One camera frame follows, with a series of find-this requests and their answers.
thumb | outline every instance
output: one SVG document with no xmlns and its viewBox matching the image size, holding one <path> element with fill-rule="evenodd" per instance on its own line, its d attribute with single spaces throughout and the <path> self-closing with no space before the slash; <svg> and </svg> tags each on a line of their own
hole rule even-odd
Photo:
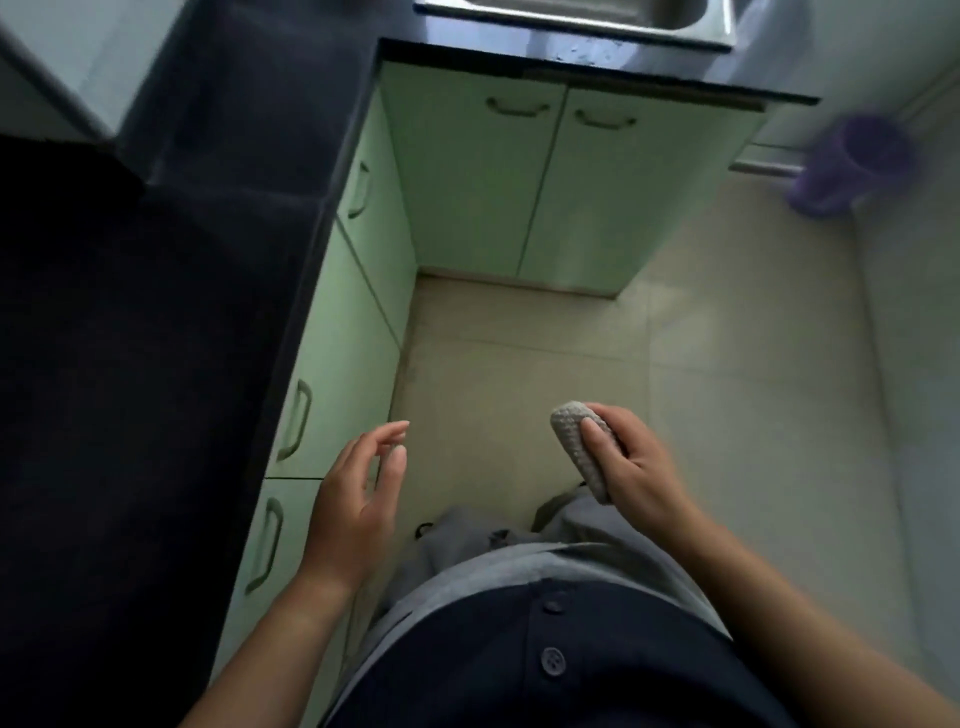
<svg viewBox="0 0 960 728">
<path fill-rule="evenodd" d="M 630 461 L 624 457 L 613 437 L 600 429 L 600 425 L 591 418 L 585 417 L 580 421 L 580 433 L 584 437 L 584 445 L 600 463 L 608 480 L 617 474 L 624 473 L 630 466 Z"/>
<path fill-rule="evenodd" d="M 396 504 L 400 499 L 400 486 L 403 485 L 403 476 L 407 472 L 407 448 L 397 445 L 380 469 L 380 477 L 376 480 L 376 491 L 368 504 L 377 516 L 393 523 L 396 516 Z"/>
</svg>

drawer handle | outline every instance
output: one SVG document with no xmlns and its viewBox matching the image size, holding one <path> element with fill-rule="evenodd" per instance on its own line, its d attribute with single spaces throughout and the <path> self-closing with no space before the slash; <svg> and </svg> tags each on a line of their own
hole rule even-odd
<svg viewBox="0 0 960 728">
<path fill-rule="evenodd" d="M 540 104 L 533 109 L 507 109 L 506 107 L 500 106 L 500 102 L 492 96 L 487 99 L 487 108 L 493 113 L 498 113 L 502 116 L 522 116 L 526 119 L 533 119 L 545 111 L 550 111 L 549 104 Z"/>
<path fill-rule="evenodd" d="M 621 129 L 628 129 L 636 123 L 636 119 L 633 116 L 629 116 L 618 124 L 609 124 L 606 121 L 597 121 L 596 119 L 591 119 L 587 116 L 587 112 L 583 109 L 577 109 L 573 114 L 577 121 L 583 124 L 585 127 L 593 127 L 593 129 L 606 129 L 608 132 L 619 132 Z"/>
<path fill-rule="evenodd" d="M 280 505 L 280 501 L 274 497 L 267 498 L 267 512 L 263 517 L 264 529 L 267 527 L 267 519 L 270 518 L 271 513 L 276 516 L 276 531 L 274 532 L 274 543 L 272 546 L 270 546 L 270 558 L 267 559 L 267 570 L 261 573 L 255 579 L 251 579 L 250 584 L 248 584 L 247 588 L 243 591 L 245 595 L 250 595 L 262 587 L 263 583 L 267 580 L 267 577 L 270 576 L 270 572 L 274 570 L 276 547 L 280 544 L 280 531 L 283 530 L 283 507 Z"/>
<path fill-rule="evenodd" d="M 286 460 L 297 451 L 300 443 L 303 442 L 303 432 L 306 430 L 306 419 L 310 416 L 310 405 L 313 404 L 313 390 L 310 389 L 310 385 L 302 379 L 297 380 L 297 394 L 300 393 L 303 393 L 303 396 L 306 398 L 306 404 L 303 406 L 303 417 L 300 419 L 300 429 L 297 431 L 297 439 L 294 440 L 293 445 L 280 448 L 276 454 L 276 462 Z"/>
<path fill-rule="evenodd" d="M 353 205 L 347 210 L 347 218 L 360 217 L 367 209 L 367 200 L 370 199 L 371 175 L 370 167 L 365 161 L 360 162 L 360 172 L 357 175 L 357 184 L 353 188 Z"/>
</svg>

sponge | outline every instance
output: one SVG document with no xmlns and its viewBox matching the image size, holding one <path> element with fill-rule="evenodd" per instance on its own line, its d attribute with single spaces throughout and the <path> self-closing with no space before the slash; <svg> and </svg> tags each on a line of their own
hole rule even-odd
<svg viewBox="0 0 960 728">
<path fill-rule="evenodd" d="M 610 426 L 603 421 L 603 418 L 579 401 L 569 401 L 567 404 L 557 407 L 550 414 L 550 426 L 553 427 L 560 444 L 564 446 L 566 454 L 570 456 L 573 464 L 580 471 L 580 475 L 584 477 L 584 482 L 587 483 L 593 497 L 597 499 L 597 502 L 606 504 L 610 502 L 610 495 L 607 493 L 607 479 L 603 476 L 603 470 L 596 458 L 587 450 L 587 446 L 584 445 L 584 438 L 580 434 L 580 421 L 585 417 L 589 417 L 600 425 L 600 429 L 610 435 L 620 447 L 620 450 L 623 450 L 623 445 L 613 434 Z"/>
</svg>

stainless steel sink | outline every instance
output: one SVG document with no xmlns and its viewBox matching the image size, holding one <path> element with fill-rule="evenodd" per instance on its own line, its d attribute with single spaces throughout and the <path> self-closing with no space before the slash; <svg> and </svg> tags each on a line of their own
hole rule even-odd
<svg viewBox="0 0 960 728">
<path fill-rule="evenodd" d="M 677 40 L 730 50 L 732 0 L 414 0 L 424 10 L 561 26 L 595 35 Z"/>
</svg>

forearm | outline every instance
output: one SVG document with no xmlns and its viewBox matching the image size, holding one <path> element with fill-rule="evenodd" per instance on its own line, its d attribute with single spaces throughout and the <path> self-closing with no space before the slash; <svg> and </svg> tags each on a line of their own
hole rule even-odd
<svg viewBox="0 0 960 728">
<path fill-rule="evenodd" d="M 295 579 L 181 728 L 294 728 L 349 590 Z"/>
<path fill-rule="evenodd" d="M 817 726 L 960 726 L 940 694 L 871 649 L 706 518 L 671 545 L 733 637 L 792 692 Z"/>
</svg>

